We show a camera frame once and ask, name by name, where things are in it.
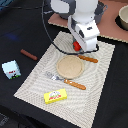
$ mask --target black tablecloth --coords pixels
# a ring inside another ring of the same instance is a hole
[[[18,0],[14,6],[34,8],[42,6],[42,0]],[[48,32],[54,40],[59,31],[68,29],[48,24],[52,13],[44,16]],[[128,44],[98,37],[98,40],[115,45],[110,67],[96,111],[92,128],[128,127]],[[32,117],[52,128],[78,128],[51,113],[41,110],[13,95],[43,56],[50,41],[42,23],[42,9],[9,9],[0,15],[0,105],[20,114]],[[38,61],[20,53],[21,49],[36,55]],[[21,76],[9,80],[2,64],[16,60]]]

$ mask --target woven placemat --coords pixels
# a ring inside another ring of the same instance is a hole
[[[62,50],[74,52],[71,34],[59,32],[54,43]],[[99,51],[85,54],[85,56],[98,59],[98,63],[82,60],[85,64],[85,71],[79,78],[72,80],[85,85],[86,90],[80,90],[61,81],[53,81],[45,77],[45,71],[58,75],[56,63],[65,56],[50,45],[14,96],[81,128],[91,128],[115,48],[114,45],[100,41],[98,45]],[[62,88],[66,89],[67,99],[46,105],[43,94]]]

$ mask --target yellow butter package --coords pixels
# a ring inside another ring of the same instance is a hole
[[[63,100],[63,99],[67,99],[67,93],[65,89],[60,89],[60,90],[56,90],[56,91],[44,94],[44,100],[46,104]]]

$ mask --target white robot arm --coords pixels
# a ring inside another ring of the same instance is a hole
[[[69,14],[68,29],[84,52],[96,50],[100,34],[94,20],[98,0],[49,0],[52,10]]]

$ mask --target fork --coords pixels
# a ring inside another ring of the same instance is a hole
[[[60,80],[60,81],[62,81],[64,83],[66,83],[66,84],[72,85],[72,86],[77,87],[77,88],[82,89],[82,90],[86,89],[86,87],[84,85],[75,83],[75,82],[67,80],[67,79],[60,79],[58,76],[52,74],[51,72],[45,72],[45,76],[47,78],[52,79],[52,80]]]

